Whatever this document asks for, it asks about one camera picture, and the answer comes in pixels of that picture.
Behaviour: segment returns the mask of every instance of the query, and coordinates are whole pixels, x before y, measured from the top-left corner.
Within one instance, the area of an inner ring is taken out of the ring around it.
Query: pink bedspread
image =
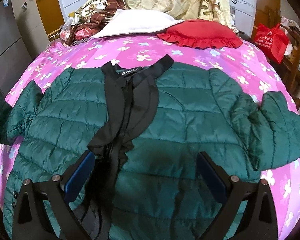
[[[45,90],[66,68],[100,67],[104,63],[119,63],[123,68],[148,66],[169,54],[175,61],[209,69],[219,68],[234,78],[243,91],[251,95],[255,102],[262,99],[263,93],[282,91],[288,107],[297,112],[295,104],[287,93],[274,69],[267,63],[264,54],[248,42],[238,49],[191,49],[182,48],[162,41],[155,36],[131,36],[117,39],[92,39],[87,43],[64,48],[60,43],[42,52],[24,72],[19,82],[6,97],[12,106],[32,79]],[[3,205],[5,185],[13,162],[22,142],[0,144],[0,206]],[[276,170],[262,172],[274,197],[279,239],[284,239],[300,218],[300,159]]]

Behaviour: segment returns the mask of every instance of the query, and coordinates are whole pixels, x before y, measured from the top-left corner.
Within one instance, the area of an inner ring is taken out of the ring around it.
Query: cabinet door
[[[258,27],[259,23],[272,28],[281,21],[280,0],[257,0],[257,9],[254,25]],[[252,38],[255,37],[257,30],[254,28]]]
[[[21,38],[16,20],[14,18],[11,0],[9,6],[0,3],[0,55],[14,42]]]
[[[15,42],[0,56],[0,89],[5,96],[18,82],[30,63],[31,57],[22,39]]]
[[[65,23],[59,0],[36,0],[36,2],[47,35],[59,29]]]

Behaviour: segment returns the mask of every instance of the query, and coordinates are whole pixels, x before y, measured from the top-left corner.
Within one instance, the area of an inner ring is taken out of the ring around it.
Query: red tote bag
[[[269,59],[280,64],[287,49],[289,38],[280,30],[280,23],[272,29],[260,23],[254,41]]]

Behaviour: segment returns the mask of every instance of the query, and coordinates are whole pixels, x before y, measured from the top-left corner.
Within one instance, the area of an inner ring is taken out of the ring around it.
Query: sticker
[[[8,0],[3,0],[3,7],[7,7],[9,5]]]

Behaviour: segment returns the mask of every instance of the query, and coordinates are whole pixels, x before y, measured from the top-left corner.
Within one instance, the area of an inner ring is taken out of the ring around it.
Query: plastic bag
[[[271,60],[280,64],[284,53],[287,49],[289,38],[279,28],[280,23],[276,27],[269,29],[263,24],[259,24],[257,34],[254,38],[255,43],[262,52]]]
[[[60,38],[62,38],[64,41],[66,41],[69,36],[70,36],[70,32],[71,32],[71,25],[74,24],[74,18],[73,17],[69,17],[66,21],[66,23],[63,25],[61,32],[60,32]]]

